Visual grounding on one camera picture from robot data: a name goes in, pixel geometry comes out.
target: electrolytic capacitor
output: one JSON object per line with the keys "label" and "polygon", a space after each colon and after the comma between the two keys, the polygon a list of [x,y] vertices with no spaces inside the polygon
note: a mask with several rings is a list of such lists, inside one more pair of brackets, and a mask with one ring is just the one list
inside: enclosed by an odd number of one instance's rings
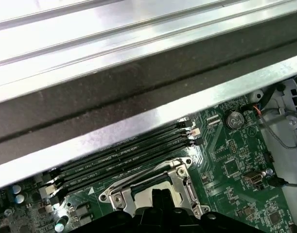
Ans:
{"label": "electrolytic capacitor", "polygon": [[65,229],[65,226],[68,222],[69,218],[67,216],[62,216],[55,224],[55,231],[62,232]]}
{"label": "electrolytic capacitor", "polygon": [[22,188],[21,188],[20,185],[15,184],[15,185],[12,186],[12,191],[13,191],[14,194],[20,193],[21,190],[22,190]]}
{"label": "electrolytic capacitor", "polygon": [[24,195],[22,195],[22,194],[16,195],[16,198],[15,198],[16,204],[21,204],[24,202],[24,200],[25,200]]}

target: gray cable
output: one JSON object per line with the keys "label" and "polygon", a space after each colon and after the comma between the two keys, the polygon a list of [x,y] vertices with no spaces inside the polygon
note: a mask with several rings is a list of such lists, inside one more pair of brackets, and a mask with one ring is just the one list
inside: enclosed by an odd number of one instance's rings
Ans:
{"label": "gray cable", "polygon": [[273,136],[274,139],[276,139],[284,148],[288,149],[288,150],[294,150],[297,149],[297,146],[294,147],[290,147],[287,146],[286,144],[284,144],[284,142],[282,142],[282,140],[272,131],[272,129],[269,127],[269,125],[267,124],[266,120],[264,119],[264,117],[262,115],[259,115],[262,123],[264,124],[264,126],[266,127],[266,129],[269,131],[269,133]]}
{"label": "gray cable", "polygon": [[287,183],[285,186],[287,186],[287,187],[297,187],[297,183]]}

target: chip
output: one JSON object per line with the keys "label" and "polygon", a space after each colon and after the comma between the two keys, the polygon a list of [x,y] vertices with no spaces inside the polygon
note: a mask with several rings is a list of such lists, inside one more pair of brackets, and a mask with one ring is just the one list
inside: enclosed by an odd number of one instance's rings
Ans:
{"label": "chip", "polygon": [[91,215],[86,215],[86,216],[82,216],[79,219],[81,226],[86,225],[90,222],[92,222],[92,216]]}
{"label": "chip", "polygon": [[11,229],[9,226],[0,228],[0,233],[10,233],[10,232],[11,232]]}
{"label": "chip", "polygon": [[20,227],[20,233],[29,233],[30,229],[28,228],[28,225],[23,225]]}
{"label": "chip", "polygon": [[253,211],[253,209],[251,209],[250,207],[246,207],[246,208],[244,208],[244,212],[245,212],[245,215],[249,216],[249,215],[252,214],[254,211]]}
{"label": "chip", "polygon": [[274,224],[274,225],[277,224],[278,222],[280,222],[280,219],[281,219],[279,212],[272,213],[269,216],[269,218],[270,218],[271,223]]}
{"label": "chip", "polygon": [[224,166],[228,177],[231,177],[239,172],[238,164],[235,159],[227,161]]}
{"label": "chip", "polygon": [[238,215],[238,217],[242,217],[244,215],[244,213],[242,210],[238,210],[237,215]]}
{"label": "chip", "polygon": [[44,213],[46,213],[47,211],[46,211],[46,208],[45,207],[42,207],[42,208],[40,208],[40,209],[38,209],[38,213],[41,215],[41,214],[44,214]]}

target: cable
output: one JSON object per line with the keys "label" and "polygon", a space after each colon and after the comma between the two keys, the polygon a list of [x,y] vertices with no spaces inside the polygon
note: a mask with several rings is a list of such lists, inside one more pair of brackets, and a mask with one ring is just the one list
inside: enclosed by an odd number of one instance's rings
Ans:
{"label": "cable", "polygon": [[297,187],[297,183],[287,183],[285,186],[287,186],[287,187]]}
{"label": "cable", "polygon": [[294,147],[290,147],[290,146],[287,146],[274,132],[273,130],[270,128],[270,126],[267,124],[266,120],[264,119],[264,117],[262,116],[262,113],[261,111],[257,108],[256,105],[253,106],[255,108],[255,110],[257,111],[263,125],[265,126],[265,128],[269,131],[269,133],[273,136],[274,139],[276,139],[280,145],[282,145],[284,148],[288,149],[288,150],[294,150],[294,149],[297,149],[297,145],[294,146]]}
{"label": "cable", "polygon": [[278,176],[269,178],[267,183],[273,187],[297,187],[297,183],[289,183],[284,178]]}
{"label": "cable", "polygon": [[272,84],[268,87],[268,89],[264,92],[263,97],[260,99],[258,104],[260,105],[260,110],[262,110],[270,101],[271,97],[273,96],[278,83]]}

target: red wire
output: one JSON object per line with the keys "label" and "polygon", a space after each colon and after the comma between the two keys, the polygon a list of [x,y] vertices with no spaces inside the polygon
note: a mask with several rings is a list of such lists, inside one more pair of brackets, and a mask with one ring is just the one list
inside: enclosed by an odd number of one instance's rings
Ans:
{"label": "red wire", "polygon": [[256,111],[257,111],[257,113],[258,113],[258,115],[261,115],[262,113],[260,112],[260,110],[254,105],[253,106],[253,108],[255,108],[256,109]]}

